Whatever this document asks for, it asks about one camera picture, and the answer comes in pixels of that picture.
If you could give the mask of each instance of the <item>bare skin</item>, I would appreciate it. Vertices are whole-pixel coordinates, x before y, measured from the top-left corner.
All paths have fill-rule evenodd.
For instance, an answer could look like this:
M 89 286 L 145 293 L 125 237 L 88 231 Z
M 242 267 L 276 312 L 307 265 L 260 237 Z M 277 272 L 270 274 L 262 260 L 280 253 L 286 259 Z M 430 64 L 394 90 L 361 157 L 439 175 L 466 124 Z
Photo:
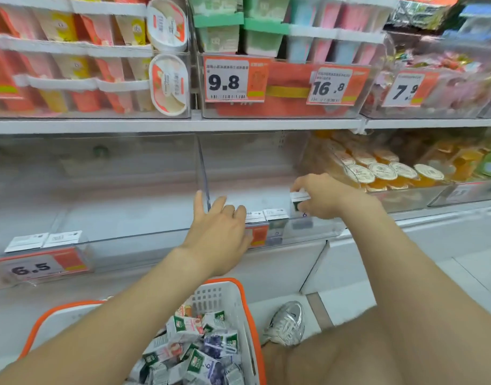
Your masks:
M 377 315 L 360 320 L 368 323 L 368 329 L 377 329 L 374 349 L 367 353 L 361 349 L 359 358 L 352 349 L 352 360 L 342 362 L 349 371 L 333 373 L 342 356 L 329 346 L 330 350 L 325 350 L 331 351 L 328 359 L 321 356 L 314 363 L 306 360 L 305 370 L 317 373 L 316 364 L 329 368 L 319 379 L 330 385 L 359 383 L 361 378 L 354 377 L 355 371 L 366 369 L 385 376 L 384 380 L 371 382 L 375 384 L 491 384 L 490 314 L 399 229 L 377 199 L 327 174 L 297 179 L 292 190 L 300 188 L 311 196 L 311 200 L 299 204 L 301 211 L 345 221 L 361 252 L 378 303 Z M 219 198 L 205 214 L 198 193 L 194 223 L 182 246 L 132 287 L 3 370 L 0 385 L 121 385 L 168 317 L 207 278 L 231 270 L 246 251 L 250 238 L 244 236 L 245 208 L 235 211 L 224 204 L 225 198 Z M 184 275 L 184 284 L 178 284 L 179 275 Z M 356 332 L 351 328 L 347 333 L 353 337 Z M 333 339 L 326 338 L 331 336 L 332 332 L 320 335 L 318 343 L 329 345 Z M 360 346 L 365 342 L 360 337 L 355 340 Z M 301 353 L 309 342 L 289 350 L 299 349 L 299 360 L 287 358 L 293 359 L 293 365 L 301 362 Z M 266 362 L 268 373 L 274 371 L 270 376 L 283 375 L 281 367 L 276 370 L 276 362 L 272 361 L 278 347 L 269 347 L 274 353 Z M 277 353 L 281 361 L 287 356 L 281 349 Z M 360 359 L 368 355 L 392 372 L 380 373 L 371 360 Z M 296 383 L 310 382 L 302 377 Z

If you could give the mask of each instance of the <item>silver sneaker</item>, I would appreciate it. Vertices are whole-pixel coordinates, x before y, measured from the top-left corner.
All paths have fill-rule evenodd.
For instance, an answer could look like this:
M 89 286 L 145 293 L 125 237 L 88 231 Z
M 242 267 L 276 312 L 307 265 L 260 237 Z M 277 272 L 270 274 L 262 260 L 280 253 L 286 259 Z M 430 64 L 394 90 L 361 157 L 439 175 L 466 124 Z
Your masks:
M 272 317 L 263 332 L 263 343 L 278 343 L 284 346 L 299 344 L 305 333 L 304 310 L 298 301 L 284 304 Z

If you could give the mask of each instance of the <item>white plastic basket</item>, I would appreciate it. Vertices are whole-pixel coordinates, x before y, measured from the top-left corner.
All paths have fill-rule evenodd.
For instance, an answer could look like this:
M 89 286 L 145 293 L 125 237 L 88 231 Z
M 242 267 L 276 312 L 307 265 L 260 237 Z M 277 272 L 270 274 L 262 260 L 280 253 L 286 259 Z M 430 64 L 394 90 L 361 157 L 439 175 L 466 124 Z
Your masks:
M 267 385 L 260 340 L 242 284 L 233 278 L 209 280 L 186 302 L 191 304 L 194 315 L 208 311 L 226 312 L 226 323 L 238 331 L 245 384 Z M 19 359 L 103 303 L 105 301 L 81 301 L 48 310 L 34 324 Z

